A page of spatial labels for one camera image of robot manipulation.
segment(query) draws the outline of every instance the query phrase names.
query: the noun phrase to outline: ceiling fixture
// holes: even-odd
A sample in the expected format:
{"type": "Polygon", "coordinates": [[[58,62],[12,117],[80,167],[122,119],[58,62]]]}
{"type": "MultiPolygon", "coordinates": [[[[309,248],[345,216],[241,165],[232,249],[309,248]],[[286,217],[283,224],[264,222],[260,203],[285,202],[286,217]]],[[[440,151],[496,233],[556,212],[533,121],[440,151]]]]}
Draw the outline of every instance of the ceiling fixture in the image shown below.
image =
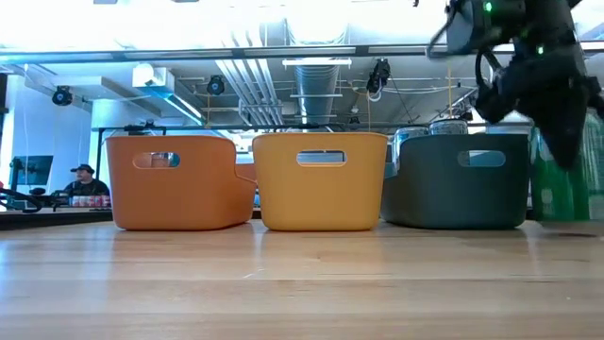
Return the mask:
{"type": "Polygon", "coordinates": [[[212,76],[208,83],[208,94],[220,95],[225,91],[225,82],[221,76],[212,76]]]}
{"type": "Polygon", "coordinates": [[[367,92],[370,94],[378,94],[388,84],[390,77],[390,64],[387,59],[380,59],[374,67],[374,71],[369,75],[367,81],[367,92]]]}
{"type": "Polygon", "coordinates": [[[58,86],[53,94],[53,103],[58,106],[68,106],[74,102],[74,95],[69,92],[69,86],[58,86]]]}
{"type": "Polygon", "coordinates": [[[474,113],[472,110],[467,110],[466,112],[460,114],[460,118],[467,122],[472,122],[474,120],[474,113]]]}
{"type": "Polygon", "coordinates": [[[304,58],[285,59],[283,66],[348,66],[352,65],[352,59],[326,59],[326,58],[304,58]]]}

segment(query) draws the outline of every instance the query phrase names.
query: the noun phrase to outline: orange bin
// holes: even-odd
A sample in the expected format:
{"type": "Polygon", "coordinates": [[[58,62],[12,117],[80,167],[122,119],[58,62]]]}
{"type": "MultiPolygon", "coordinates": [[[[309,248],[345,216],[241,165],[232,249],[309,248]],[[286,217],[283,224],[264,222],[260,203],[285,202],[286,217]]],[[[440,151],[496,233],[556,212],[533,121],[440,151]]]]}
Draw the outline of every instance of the orange bin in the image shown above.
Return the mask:
{"type": "Polygon", "coordinates": [[[236,170],[237,175],[246,179],[256,180],[256,166],[254,163],[237,164],[236,170]]]}
{"type": "Polygon", "coordinates": [[[113,219],[122,229],[217,230],[252,216],[256,182],[237,175],[228,139],[112,137],[107,149],[113,219]]]}
{"type": "Polygon", "coordinates": [[[271,230],[369,230],[378,223],[388,139],[376,133],[275,133],[254,139],[262,221],[271,230]],[[299,162],[303,152],[343,152],[299,162]]]}

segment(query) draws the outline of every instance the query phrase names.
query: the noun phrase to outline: wooden table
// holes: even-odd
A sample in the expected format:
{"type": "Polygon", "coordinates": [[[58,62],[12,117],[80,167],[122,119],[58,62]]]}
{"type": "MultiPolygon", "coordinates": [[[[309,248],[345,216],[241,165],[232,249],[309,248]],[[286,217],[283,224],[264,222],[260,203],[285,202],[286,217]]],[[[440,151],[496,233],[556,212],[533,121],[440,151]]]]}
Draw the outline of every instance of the wooden table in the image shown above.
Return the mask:
{"type": "Polygon", "coordinates": [[[603,235],[5,231],[0,339],[604,339],[603,235]]]}

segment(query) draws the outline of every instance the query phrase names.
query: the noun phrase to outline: person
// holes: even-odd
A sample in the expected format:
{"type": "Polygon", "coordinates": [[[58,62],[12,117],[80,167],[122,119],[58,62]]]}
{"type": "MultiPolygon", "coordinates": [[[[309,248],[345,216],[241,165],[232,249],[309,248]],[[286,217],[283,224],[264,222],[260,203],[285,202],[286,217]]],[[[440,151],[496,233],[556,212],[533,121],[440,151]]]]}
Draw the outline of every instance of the person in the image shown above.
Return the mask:
{"type": "Polygon", "coordinates": [[[88,164],[81,164],[75,169],[77,180],[65,187],[65,192],[69,197],[73,196],[108,196],[109,187],[102,181],[92,177],[94,169],[88,164]]]}

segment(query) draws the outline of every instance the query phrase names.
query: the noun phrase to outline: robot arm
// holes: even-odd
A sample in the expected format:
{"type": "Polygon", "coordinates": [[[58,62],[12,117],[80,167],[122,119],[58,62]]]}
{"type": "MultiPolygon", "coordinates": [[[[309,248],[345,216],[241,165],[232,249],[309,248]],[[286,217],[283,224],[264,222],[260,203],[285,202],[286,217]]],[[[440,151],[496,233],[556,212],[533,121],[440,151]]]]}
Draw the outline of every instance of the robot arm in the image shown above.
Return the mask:
{"type": "Polygon", "coordinates": [[[597,78],[588,76],[575,36],[571,8],[580,0],[451,0],[445,26],[427,49],[430,59],[477,54],[476,110],[495,124],[516,110],[538,127],[560,167],[570,168],[588,107],[600,117],[604,99],[597,78]],[[433,45],[447,35],[447,52],[433,45]],[[502,67],[492,49],[513,42],[514,55],[502,67]],[[495,69],[492,84],[480,73],[482,58],[495,69]]]}

